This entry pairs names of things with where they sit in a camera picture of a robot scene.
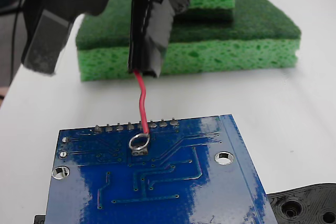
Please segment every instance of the soldered wire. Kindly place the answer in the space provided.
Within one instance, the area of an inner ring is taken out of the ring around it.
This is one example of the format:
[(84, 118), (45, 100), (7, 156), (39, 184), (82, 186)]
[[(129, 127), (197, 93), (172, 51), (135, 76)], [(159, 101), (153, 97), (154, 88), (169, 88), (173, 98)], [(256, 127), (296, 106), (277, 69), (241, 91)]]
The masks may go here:
[(135, 74), (135, 77), (138, 80), (140, 90), (141, 90), (140, 101), (139, 101), (141, 125), (142, 125), (142, 128), (143, 128), (143, 133), (149, 134), (149, 128), (148, 128), (148, 123), (147, 123), (147, 118), (146, 118), (146, 110), (145, 110), (146, 86), (145, 86), (145, 83), (143, 82), (141, 74), (136, 70), (134, 71), (134, 74)]

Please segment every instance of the green scouring pad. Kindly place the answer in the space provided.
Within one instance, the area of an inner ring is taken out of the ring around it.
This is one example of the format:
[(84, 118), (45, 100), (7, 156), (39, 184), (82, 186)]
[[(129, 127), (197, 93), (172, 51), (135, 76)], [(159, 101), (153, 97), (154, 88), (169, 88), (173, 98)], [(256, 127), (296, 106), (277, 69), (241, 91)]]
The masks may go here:
[[(131, 0), (111, 0), (85, 17), (77, 36), (82, 81), (127, 72)], [(268, 0), (236, 0), (232, 23), (174, 23), (162, 75), (294, 67), (300, 29)]]

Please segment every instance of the blue circuit board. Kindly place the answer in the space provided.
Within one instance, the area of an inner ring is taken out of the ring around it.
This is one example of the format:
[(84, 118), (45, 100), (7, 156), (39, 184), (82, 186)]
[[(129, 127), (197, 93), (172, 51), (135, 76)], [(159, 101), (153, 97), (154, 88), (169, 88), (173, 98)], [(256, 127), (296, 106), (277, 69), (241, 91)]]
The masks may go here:
[(45, 223), (277, 223), (231, 115), (151, 126), (60, 131)]

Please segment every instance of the black cable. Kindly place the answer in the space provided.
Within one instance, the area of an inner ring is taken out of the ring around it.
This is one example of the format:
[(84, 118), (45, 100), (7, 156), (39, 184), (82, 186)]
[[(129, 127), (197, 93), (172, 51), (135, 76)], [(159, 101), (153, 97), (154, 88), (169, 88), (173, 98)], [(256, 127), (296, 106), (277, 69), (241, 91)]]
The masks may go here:
[(17, 19), (19, 17), (19, 13), (20, 13), (20, 10), (21, 10), (21, 5), (22, 5), (22, 1), (23, 0), (19, 0), (19, 4), (17, 6), (17, 9), (16, 9), (16, 13), (15, 13), (15, 18), (14, 18), (14, 25), (13, 25), (13, 32), (12, 32), (12, 48), (11, 48), (11, 53), (10, 53), (10, 83), (9, 85), (12, 83), (13, 81), (13, 78), (14, 78), (14, 58), (15, 58), (15, 55), (14, 55), (14, 52), (15, 52), (15, 34), (16, 34), (16, 25), (17, 25)]

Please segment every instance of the silver pin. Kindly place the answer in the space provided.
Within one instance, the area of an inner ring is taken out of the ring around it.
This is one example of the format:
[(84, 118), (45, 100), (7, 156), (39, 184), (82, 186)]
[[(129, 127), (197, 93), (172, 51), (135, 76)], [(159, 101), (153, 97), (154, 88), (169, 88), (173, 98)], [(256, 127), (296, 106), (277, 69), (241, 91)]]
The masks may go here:
[(102, 133), (103, 130), (101, 129), (101, 127), (99, 127), (98, 125), (96, 125), (96, 127), (94, 127), (94, 132), (95, 133)]
[(68, 143), (70, 141), (70, 138), (68, 136), (65, 136), (62, 138), (62, 143)]
[(120, 125), (120, 123), (118, 123), (117, 125), (117, 131), (122, 131), (124, 129), (123, 126)]
[(59, 153), (59, 157), (60, 157), (60, 158), (65, 158), (67, 155), (68, 155), (67, 152), (60, 152), (60, 153)]
[(161, 119), (161, 122), (159, 123), (159, 126), (160, 127), (166, 127), (167, 123), (163, 119)]
[(150, 128), (156, 128), (157, 125), (156, 125), (156, 123), (153, 122), (153, 120), (151, 120), (151, 122), (149, 123), (149, 127)]
[(170, 122), (170, 125), (178, 126), (179, 125), (178, 120), (175, 120), (175, 118), (173, 118), (173, 120)]
[(110, 132), (110, 131), (113, 131), (113, 128), (109, 124), (107, 124), (106, 125), (106, 132)]
[(134, 126), (133, 126), (133, 124), (131, 124), (131, 122), (128, 122), (127, 129), (128, 129), (129, 131), (130, 131), (130, 130), (134, 130)]

